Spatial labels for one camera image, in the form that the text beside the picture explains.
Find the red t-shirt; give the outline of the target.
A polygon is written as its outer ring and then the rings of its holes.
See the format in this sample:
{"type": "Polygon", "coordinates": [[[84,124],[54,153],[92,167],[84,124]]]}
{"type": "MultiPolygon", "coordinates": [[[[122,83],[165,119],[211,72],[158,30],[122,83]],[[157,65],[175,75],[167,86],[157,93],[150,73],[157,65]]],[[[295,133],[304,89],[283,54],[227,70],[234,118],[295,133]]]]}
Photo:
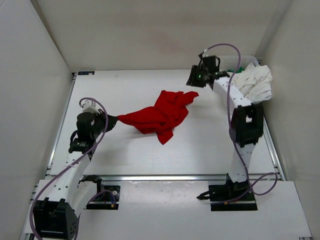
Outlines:
{"type": "Polygon", "coordinates": [[[164,145],[173,136],[173,130],[187,117],[187,106],[192,104],[199,94],[195,91],[173,92],[162,90],[153,106],[117,118],[123,124],[135,127],[142,134],[157,135],[159,142],[164,145]]]}

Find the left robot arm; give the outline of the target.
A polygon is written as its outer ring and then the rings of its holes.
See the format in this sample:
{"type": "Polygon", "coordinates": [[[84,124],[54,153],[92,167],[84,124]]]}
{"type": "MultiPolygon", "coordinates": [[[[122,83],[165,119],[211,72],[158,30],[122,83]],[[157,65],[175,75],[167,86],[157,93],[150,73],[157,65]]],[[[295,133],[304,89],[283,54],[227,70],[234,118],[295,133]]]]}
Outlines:
{"type": "Polygon", "coordinates": [[[76,239],[81,212],[89,202],[100,200],[105,194],[99,176],[83,173],[103,134],[111,131],[117,121],[118,117],[105,114],[101,109],[77,116],[65,165],[47,183],[52,189],[43,200],[36,196],[30,210],[30,226],[37,239],[76,239]]]}

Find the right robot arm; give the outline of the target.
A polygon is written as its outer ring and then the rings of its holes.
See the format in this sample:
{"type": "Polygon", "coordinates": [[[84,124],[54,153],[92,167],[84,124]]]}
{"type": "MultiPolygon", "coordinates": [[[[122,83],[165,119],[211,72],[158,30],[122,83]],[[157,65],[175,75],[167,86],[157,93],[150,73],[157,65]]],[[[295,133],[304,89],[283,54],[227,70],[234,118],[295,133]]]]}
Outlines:
{"type": "Polygon", "coordinates": [[[248,168],[252,153],[263,135],[264,111],[261,104],[247,99],[233,84],[227,72],[220,71],[219,57],[201,56],[199,63],[191,67],[188,86],[204,88],[210,86],[227,105],[229,136],[234,143],[234,153],[224,193],[230,200],[238,199],[243,188],[239,183],[248,180],[248,168]]]}

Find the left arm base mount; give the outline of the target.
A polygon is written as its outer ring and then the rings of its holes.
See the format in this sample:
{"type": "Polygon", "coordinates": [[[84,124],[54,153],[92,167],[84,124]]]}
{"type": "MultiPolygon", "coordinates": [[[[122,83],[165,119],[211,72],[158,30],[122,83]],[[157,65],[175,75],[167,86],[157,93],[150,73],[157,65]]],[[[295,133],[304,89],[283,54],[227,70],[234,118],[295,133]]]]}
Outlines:
{"type": "Polygon", "coordinates": [[[98,175],[85,175],[81,182],[92,182],[98,194],[86,205],[87,210],[118,210],[121,194],[120,183],[110,183],[98,175]]]}

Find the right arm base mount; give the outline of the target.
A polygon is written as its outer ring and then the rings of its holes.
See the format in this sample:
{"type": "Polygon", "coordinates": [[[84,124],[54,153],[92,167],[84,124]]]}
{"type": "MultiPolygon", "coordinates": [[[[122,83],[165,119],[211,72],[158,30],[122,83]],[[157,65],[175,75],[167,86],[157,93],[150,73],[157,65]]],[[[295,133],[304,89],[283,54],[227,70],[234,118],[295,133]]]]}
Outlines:
{"type": "Polygon", "coordinates": [[[226,184],[209,185],[205,191],[196,197],[200,201],[209,200],[212,212],[257,211],[255,195],[249,189],[231,192],[226,184]]]}

